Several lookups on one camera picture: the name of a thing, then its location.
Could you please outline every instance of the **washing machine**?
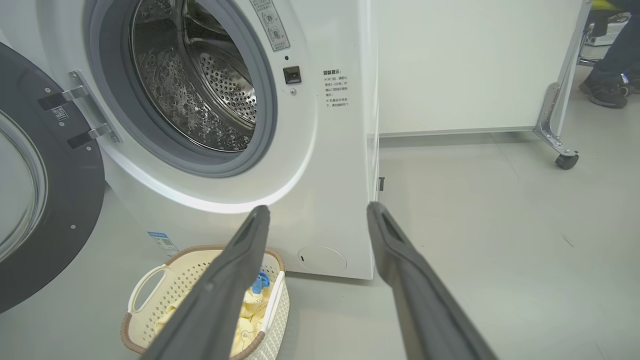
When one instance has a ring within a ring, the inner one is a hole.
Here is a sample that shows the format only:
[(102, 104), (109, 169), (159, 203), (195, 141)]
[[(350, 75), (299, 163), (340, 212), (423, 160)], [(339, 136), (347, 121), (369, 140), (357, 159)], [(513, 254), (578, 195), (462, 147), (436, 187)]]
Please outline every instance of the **washing machine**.
[(0, 6), (4, 309), (84, 245), (104, 180), (168, 256), (265, 204), (288, 270), (372, 278), (372, 1)]

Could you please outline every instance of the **dark pants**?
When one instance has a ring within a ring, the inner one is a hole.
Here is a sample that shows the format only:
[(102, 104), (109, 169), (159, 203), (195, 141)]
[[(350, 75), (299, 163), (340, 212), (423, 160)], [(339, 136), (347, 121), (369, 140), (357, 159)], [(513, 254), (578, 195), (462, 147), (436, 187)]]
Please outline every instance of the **dark pants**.
[(604, 59), (598, 61), (591, 77), (598, 81), (619, 81), (621, 73), (632, 79), (640, 78), (640, 1), (623, 0), (635, 8), (628, 8), (633, 16), (620, 31)]

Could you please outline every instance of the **instruction sticker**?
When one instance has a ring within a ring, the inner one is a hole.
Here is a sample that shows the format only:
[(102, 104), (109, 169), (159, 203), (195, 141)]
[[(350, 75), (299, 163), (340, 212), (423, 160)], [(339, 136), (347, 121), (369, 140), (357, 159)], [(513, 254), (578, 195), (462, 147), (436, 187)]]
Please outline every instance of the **instruction sticker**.
[(274, 51), (290, 47), (287, 33), (284, 31), (280, 16), (271, 0), (251, 0), (255, 13), (258, 14), (264, 31), (267, 33), (271, 48)]
[(160, 246), (160, 249), (164, 251), (167, 256), (174, 256), (178, 253), (178, 248), (171, 242), (169, 236), (165, 233), (152, 233), (151, 231), (147, 231), (147, 234), (151, 236), (151, 238)]
[(340, 69), (323, 70), (324, 104), (327, 108), (349, 106), (349, 78)]

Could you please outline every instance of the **floor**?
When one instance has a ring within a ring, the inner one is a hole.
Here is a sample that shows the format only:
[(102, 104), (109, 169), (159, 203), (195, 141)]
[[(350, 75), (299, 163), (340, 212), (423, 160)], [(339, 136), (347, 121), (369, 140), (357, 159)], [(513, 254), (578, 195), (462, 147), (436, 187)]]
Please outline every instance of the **floor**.
[[(569, 106), (562, 139), (580, 151), (569, 171), (530, 133), (382, 141), (380, 200), (501, 359), (640, 354), (640, 96), (610, 110), (574, 90)], [(0, 315), (2, 358), (138, 358), (120, 322), (137, 280), (165, 259), (107, 190), (78, 257)], [(287, 278), (279, 360), (404, 358), (379, 277)]]

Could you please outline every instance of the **washing machine door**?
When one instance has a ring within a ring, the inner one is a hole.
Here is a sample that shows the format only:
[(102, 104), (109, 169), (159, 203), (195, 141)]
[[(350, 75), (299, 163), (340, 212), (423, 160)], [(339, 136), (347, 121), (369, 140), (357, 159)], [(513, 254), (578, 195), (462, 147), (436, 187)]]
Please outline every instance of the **washing machine door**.
[(0, 43), (0, 313), (55, 278), (84, 246), (100, 214), (104, 168), (72, 103), (43, 110), (62, 92), (49, 76)]

